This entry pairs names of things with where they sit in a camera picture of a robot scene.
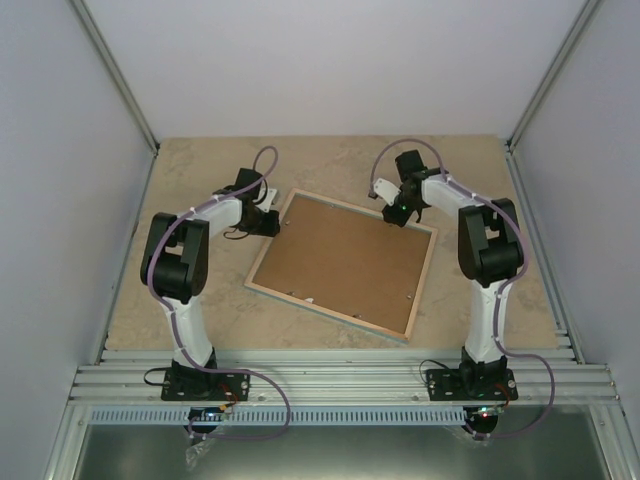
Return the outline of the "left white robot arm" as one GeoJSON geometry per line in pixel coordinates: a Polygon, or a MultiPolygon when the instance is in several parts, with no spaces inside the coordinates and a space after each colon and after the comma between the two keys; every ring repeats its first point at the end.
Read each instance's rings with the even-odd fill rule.
{"type": "Polygon", "coordinates": [[[197,399],[210,398],[219,386],[200,299],[208,279],[210,240],[229,229],[267,238],[279,234],[279,212],[271,208],[263,182],[259,172],[242,168],[234,184],[204,204],[182,214],[159,212],[151,220],[140,278],[165,312],[173,364],[187,370],[184,386],[197,399]]]}

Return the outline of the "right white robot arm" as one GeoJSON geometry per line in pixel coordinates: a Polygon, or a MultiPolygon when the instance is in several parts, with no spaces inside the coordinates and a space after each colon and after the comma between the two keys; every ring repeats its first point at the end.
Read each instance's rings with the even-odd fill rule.
{"type": "Polygon", "coordinates": [[[385,222],[403,227],[411,215],[436,207],[457,220],[457,258],[471,281],[471,323],[456,370],[429,370],[444,386],[469,399],[499,394],[515,399],[517,390],[508,368],[501,337],[511,283],[525,266],[515,206],[507,198],[486,199],[456,182],[439,168],[427,168],[416,150],[395,159],[398,186],[377,179],[373,195],[384,200],[385,222]]]}

